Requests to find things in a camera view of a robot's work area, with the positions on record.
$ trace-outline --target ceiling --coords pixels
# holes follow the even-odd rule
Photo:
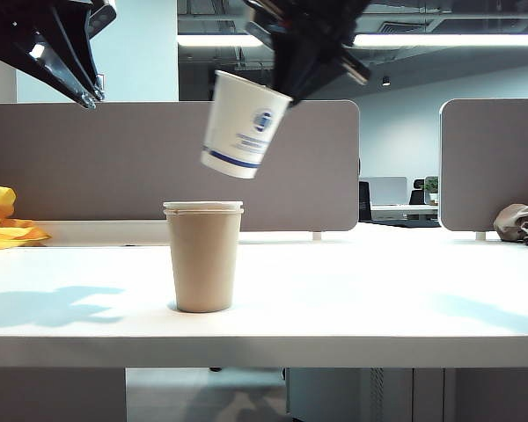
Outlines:
[[[179,33],[242,33],[249,11],[242,0],[179,0]],[[356,21],[358,33],[528,33],[528,0],[373,0]],[[528,47],[353,48],[372,71],[361,86],[342,76],[329,98],[351,98],[392,89],[528,65]],[[179,48],[180,73],[211,78],[213,69],[269,83],[274,54],[267,47]]]

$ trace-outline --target desk partition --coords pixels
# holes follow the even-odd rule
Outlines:
[[[200,163],[210,102],[0,105],[0,186],[16,216],[152,220],[165,200],[242,200],[242,230],[347,230],[358,216],[358,109],[308,101],[285,116],[256,178]]]
[[[504,207],[528,204],[528,99],[455,99],[440,117],[441,222],[493,230]]]

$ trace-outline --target beige paper cup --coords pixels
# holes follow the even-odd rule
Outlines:
[[[202,163],[253,178],[292,98],[222,70],[216,74]]]
[[[178,309],[229,308],[242,202],[165,202],[164,207]]]

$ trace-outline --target blue stripe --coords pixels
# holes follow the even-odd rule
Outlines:
[[[219,154],[218,152],[208,149],[209,153],[214,156],[215,158],[219,158],[220,160],[226,161],[227,163],[235,164],[240,167],[246,167],[248,169],[258,169],[260,164],[253,164],[253,163],[247,163],[245,161],[239,161],[235,158],[231,158],[230,156],[224,156],[223,154]]]

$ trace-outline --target yellow cloth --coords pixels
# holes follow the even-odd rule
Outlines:
[[[10,187],[0,186],[0,249],[36,244],[49,239],[50,235],[35,227],[33,221],[7,218],[14,212],[14,200],[14,191]]]

